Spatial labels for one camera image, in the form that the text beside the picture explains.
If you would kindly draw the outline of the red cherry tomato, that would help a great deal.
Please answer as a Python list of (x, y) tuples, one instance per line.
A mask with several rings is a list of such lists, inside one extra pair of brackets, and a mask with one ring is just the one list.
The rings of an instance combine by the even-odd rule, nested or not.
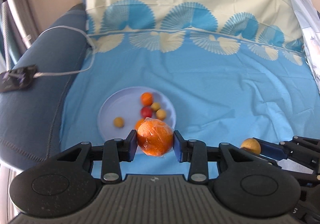
[(142, 118), (151, 118), (153, 115), (153, 110), (151, 107), (149, 106), (144, 106), (141, 110), (140, 110), (140, 115)]

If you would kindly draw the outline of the blue patterned bed sheet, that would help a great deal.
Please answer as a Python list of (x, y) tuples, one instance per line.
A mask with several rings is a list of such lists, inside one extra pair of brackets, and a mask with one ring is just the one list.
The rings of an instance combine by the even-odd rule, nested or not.
[(319, 90), (291, 0), (86, 0), (94, 58), (64, 104), (61, 149), (104, 143), (97, 119), (115, 92), (165, 94), (176, 129), (208, 145), (319, 138)]

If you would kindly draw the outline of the tan longan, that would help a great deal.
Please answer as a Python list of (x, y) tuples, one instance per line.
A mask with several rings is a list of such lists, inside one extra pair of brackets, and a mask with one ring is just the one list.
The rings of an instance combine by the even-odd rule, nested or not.
[(161, 104), (159, 102), (153, 102), (150, 107), (153, 112), (157, 112), (159, 109), (161, 109)]
[(167, 113), (165, 110), (163, 109), (159, 109), (157, 112), (156, 112), (156, 118), (163, 121), (164, 119), (166, 119), (167, 117)]
[(259, 142), (254, 138), (245, 139), (240, 145), (240, 148), (256, 155), (259, 155), (261, 153), (261, 146)]
[(125, 121), (122, 117), (116, 117), (113, 120), (113, 124), (116, 128), (122, 128), (122, 127), (124, 127)]

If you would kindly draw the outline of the black smartphone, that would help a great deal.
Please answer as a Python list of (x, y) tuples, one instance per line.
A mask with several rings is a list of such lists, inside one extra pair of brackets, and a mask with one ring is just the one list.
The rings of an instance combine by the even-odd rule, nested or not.
[(38, 72), (36, 65), (20, 67), (1, 73), (1, 93), (28, 88)]

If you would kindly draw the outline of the orange fruit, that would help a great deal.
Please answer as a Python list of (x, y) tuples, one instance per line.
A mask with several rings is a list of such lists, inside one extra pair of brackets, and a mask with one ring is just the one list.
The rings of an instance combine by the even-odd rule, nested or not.
[(150, 92), (144, 92), (140, 96), (140, 101), (143, 106), (151, 106), (153, 104), (153, 95)]
[(141, 118), (140, 120), (138, 120), (135, 124), (135, 130), (138, 130), (139, 127), (143, 124), (143, 122), (145, 121), (144, 118)]
[(174, 132), (159, 119), (146, 118), (137, 130), (137, 144), (148, 156), (164, 156), (174, 144)]

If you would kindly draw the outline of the tan longan in plate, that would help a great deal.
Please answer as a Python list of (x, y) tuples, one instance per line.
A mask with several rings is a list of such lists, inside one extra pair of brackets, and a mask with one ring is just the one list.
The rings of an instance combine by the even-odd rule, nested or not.
[(161, 104), (159, 102), (153, 102), (150, 107), (153, 112), (157, 112), (159, 109), (161, 109)]

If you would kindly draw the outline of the white floral cloth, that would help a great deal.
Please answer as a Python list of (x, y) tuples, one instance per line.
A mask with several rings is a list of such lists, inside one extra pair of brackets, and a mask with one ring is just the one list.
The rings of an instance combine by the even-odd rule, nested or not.
[(319, 13), (312, 0), (291, 0), (291, 4), (302, 30), (306, 61), (316, 85), (319, 86)]

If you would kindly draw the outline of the light blue plate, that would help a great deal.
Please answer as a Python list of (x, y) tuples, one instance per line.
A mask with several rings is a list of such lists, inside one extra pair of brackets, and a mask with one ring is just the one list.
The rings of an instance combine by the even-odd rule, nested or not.
[[(174, 129), (176, 125), (176, 111), (171, 101), (159, 91), (152, 88), (136, 86), (121, 89), (112, 94), (103, 103), (98, 114), (98, 129), (105, 141), (115, 138), (125, 138), (135, 130), (135, 124), (142, 117), (140, 110), (144, 107), (141, 104), (140, 96), (144, 92), (150, 92), (153, 95), (153, 102), (159, 102), (161, 109), (167, 113), (166, 119), (163, 120), (168, 126)], [(122, 117), (125, 121), (124, 127), (116, 128), (113, 120), (116, 117)], [(152, 117), (156, 118), (156, 113), (153, 112)], [(141, 148), (138, 146), (138, 152), (142, 153)]]

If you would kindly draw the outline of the metal stand frame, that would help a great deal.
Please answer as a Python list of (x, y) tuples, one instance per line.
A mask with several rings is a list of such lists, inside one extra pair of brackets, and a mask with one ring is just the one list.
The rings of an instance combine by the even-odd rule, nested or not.
[(7, 3), (9, 54), (15, 65), (38, 36), (29, 0), (1, 0)]

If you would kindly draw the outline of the orange fruit in plate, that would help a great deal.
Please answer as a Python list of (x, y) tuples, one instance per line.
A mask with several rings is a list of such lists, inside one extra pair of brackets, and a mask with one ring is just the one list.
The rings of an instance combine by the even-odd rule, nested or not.
[(140, 96), (140, 101), (143, 106), (151, 106), (153, 104), (153, 95), (150, 92), (144, 92)]

